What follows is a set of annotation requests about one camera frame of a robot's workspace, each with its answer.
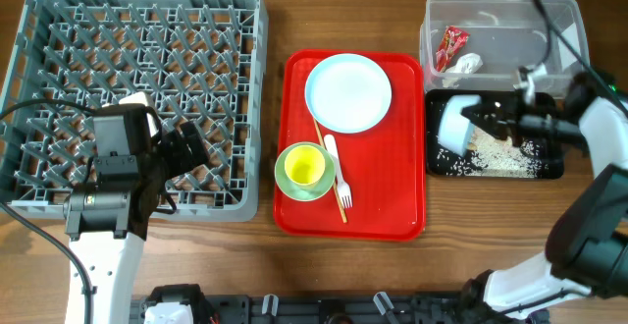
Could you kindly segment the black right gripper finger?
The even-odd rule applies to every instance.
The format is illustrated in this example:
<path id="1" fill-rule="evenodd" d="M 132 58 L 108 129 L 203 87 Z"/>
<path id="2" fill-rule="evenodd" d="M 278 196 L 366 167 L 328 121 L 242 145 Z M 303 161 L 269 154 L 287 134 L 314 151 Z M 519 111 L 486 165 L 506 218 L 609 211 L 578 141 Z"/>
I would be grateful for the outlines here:
<path id="1" fill-rule="evenodd" d="M 498 101 L 480 102 L 464 107 L 461 110 L 461 114 L 469 120 L 482 119 L 503 121 L 513 115 L 513 110 L 505 103 Z"/>
<path id="2" fill-rule="evenodd" d="M 476 127 L 498 140 L 507 140 L 511 137 L 510 127 L 506 121 L 471 121 Z"/>

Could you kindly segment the rice and food scraps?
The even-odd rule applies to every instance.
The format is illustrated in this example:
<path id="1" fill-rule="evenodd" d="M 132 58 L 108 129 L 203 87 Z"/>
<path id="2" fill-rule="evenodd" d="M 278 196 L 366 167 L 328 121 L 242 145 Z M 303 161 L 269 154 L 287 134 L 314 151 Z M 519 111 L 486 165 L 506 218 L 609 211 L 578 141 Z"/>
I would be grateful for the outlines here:
<path id="1" fill-rule="evenodd" d="M 431 169 L 436 174 L 454 177 L 534 179 L 545 169 L 539 159 L 540 151 L 531 140 L 515 147 L 510 138 L 498 140 L 476 128 L 463 157 L 439 147 Z"/>

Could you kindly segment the small light blue bowl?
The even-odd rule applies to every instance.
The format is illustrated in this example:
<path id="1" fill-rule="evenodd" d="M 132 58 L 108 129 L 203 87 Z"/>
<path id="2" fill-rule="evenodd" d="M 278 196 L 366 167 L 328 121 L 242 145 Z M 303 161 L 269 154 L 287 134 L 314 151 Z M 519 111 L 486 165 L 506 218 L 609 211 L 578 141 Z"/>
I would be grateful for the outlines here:
<path id="1" fill-rule="evenodd" d="M 475 130 L 470 120 L 462 115 L 464 108 L 481 102 L 479 95 L 454 95 L 445 105 L 438 131 L 438 143 L 463 157 Z"/>

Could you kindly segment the white napkin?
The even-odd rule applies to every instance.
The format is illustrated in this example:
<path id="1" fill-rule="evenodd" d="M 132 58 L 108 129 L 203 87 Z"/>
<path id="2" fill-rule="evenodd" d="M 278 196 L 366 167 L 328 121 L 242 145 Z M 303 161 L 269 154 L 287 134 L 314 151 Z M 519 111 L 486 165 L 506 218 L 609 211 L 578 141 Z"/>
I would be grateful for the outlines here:
<path id="1" fill-rule="evenodd" d="M 462 79 L 476 73 L 482 66 L 483 61 L 479 54 L 468 53 L 462 55 L 453 66 L 445 70 L 443 87 L 457 88 Z"/>

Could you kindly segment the red snack wrapper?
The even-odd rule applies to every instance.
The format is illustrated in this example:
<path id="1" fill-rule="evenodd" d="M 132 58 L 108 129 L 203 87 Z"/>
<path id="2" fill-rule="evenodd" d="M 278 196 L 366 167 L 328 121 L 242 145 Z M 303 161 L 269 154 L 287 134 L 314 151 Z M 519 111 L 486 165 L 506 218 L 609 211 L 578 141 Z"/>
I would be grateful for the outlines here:
<path id="1" fill-rule="evenodd" d="M 466 45 L 470 34 L 458 27 L 445 28 L 443 39 L 436 51 L 435 69 L 444 72 L 453 56 Z"/>

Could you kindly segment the yellow plastic cup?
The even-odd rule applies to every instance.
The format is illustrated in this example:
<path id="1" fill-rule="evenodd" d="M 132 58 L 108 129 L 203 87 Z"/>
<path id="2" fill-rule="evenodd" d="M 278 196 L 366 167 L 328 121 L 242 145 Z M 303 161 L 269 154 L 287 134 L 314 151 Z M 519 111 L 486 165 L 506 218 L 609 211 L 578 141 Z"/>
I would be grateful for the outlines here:
<path id="1" fill-rule="evenodd" d="M 284 169 L 288 178 L 302 188 L 316 185 L 325 173 L 325 157 L 314 145 L 301 144 L 286 156 Z"/>

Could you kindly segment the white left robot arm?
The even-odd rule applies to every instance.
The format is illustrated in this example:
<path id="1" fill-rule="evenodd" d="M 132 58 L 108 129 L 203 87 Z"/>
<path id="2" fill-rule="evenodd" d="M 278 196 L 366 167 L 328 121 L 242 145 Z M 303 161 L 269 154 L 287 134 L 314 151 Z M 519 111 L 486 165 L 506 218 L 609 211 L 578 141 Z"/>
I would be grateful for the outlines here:
<path id="1" fill-rule="evenodd" d="M 126 323 L 149 220 L 177 210 L 166 183 L 209 155 L 192 123 L 156 141 L 144 122 L 99 118 L 96 131 L 96 178 L 76 185 L 64 205 L 74 256 L 65 320 Z"/>

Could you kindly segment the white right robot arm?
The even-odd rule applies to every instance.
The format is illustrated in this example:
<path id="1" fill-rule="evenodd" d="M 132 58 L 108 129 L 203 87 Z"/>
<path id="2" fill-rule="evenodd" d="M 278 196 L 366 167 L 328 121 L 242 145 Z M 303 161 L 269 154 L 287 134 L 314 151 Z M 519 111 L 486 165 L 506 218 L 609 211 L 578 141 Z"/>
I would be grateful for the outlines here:
<path id="1" fill-rule="evenodd" d="M 627 294 L 627 98 L 597 72 L 577 74 L 563 108 L 536 107 L 516 90 L 502 104 L 462 109 L 474 126 L 518 145 L 525 138 L 568 143 L 587 152 L 593 182 L 560 216 L 543 252 L 506 270 L 488 270 L 462 290 L 461 323 L 525 321 L 563 301 Z"/>

